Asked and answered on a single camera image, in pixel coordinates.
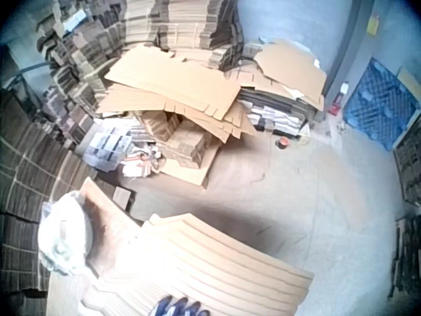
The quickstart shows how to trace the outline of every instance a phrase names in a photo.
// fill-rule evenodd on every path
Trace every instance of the blue glove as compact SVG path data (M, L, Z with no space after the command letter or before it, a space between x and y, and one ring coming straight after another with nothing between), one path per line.
M200 302L195 302L187 307L188 299L182 298L170 306L172 296L163 298L152 309L148 316L211 316L209 311L200 311Z

